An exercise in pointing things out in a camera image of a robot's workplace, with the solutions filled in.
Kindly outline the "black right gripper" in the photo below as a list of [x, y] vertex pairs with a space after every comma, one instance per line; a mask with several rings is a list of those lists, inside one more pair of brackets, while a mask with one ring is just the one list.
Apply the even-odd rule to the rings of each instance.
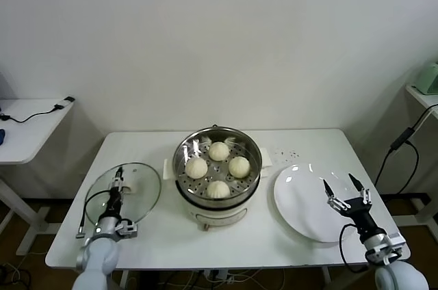
[[360, 197], [352, 198], [344, 202], [335, 196], [333, 190], [324, 179], [324, 190], [328, 197], [328, 205], [336, 211], [342, 211], [344, 217], [350, 218], [354, 222], [360, 239], [369, 239], [370, 237], [379, 235], [381, 228], [377, 226], [370, 215], [370, 209], [372, 208], [370, 190], [364, 188], [360, 180], [351, 173], [349, 173], [348, 176], [359, 192]]

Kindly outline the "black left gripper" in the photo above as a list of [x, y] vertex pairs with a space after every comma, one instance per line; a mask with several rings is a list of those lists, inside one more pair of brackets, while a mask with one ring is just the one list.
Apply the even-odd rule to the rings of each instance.
[[120, 182], [124, 181], [123, 167], [119, 166], [115, 177], [109, 185], [109, 200], [105, 208], [104, 217], [119, 218], [122, 207], [122, 192], [120, 191]]

